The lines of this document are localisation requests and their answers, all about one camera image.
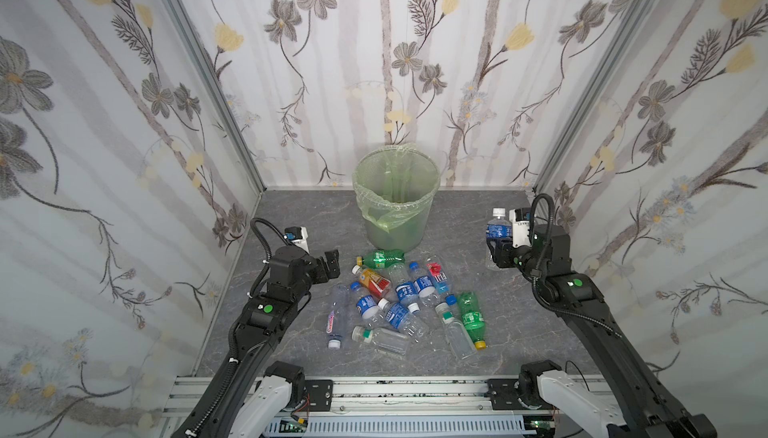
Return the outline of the Fiji bottle pink flower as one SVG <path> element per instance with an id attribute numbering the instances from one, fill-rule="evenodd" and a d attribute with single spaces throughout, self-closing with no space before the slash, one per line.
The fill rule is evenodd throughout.
<path id="1" fill-rule="evenodd" d="M 439 297 L 445 302 L 456 319 L 461 318 L 458 299 L 453 291 L 452 281 L 448 277 L 442 261 L 436 257 L 430 257 L 426 262 L 427 271 Z"/>

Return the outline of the clear bottle pink label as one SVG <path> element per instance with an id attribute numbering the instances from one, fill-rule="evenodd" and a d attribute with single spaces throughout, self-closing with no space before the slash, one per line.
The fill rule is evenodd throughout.
<path id="1" fill-rule="evenodd" d="M 336 285 L 331 293 L 331 307 L 327 315 L 327 348 L 340 350 L 345 342 L 350 325 L 349 305 L 351 304 L 348 285 Z"/>

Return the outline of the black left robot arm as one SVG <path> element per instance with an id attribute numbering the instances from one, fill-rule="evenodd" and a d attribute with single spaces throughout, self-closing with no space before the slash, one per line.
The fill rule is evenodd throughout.
<path id="1" fill-rule="evenodd" d="M 264 266 L 227 333 L 228 351 L 174 437 L 260 437 L 279 412 L 309 405 L 301 367 L 267 365 L 289 327 L 311 300 L 311 288 L 340 276 L 339 252 L 313 257 L 293 229 L 250 221 L 265 251 Z"/>

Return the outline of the orange red tea bottle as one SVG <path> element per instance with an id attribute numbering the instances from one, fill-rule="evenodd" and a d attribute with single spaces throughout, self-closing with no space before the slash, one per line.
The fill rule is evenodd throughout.
<path id="1" fill-rule="evenodd" d="M 373 269 L 355 265 L 352 268 L 352 273 L 375 299 L 384 298 L 391 290 L 391 282 Z"/>

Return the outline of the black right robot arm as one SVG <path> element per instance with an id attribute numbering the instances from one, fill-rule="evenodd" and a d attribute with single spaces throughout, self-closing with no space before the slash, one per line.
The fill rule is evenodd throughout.
<path id="1" fill-rule="evenodd" d="M 592 437 L 716 436 L 713 423 L 690 413 L 652 372 L 592 279 L 573 270 L 570 237 L 555 225 L 554 214 L 554 199 L 537 194 L 527 214 L 527 239 L 489 238 L 487 247 L 498 268 L 518 270 L 536 302 L 573 331 L 616 403 L 604 402 L 550 360 L 521 367 L 518 401 L 532 409 L 550 405 Z"/>

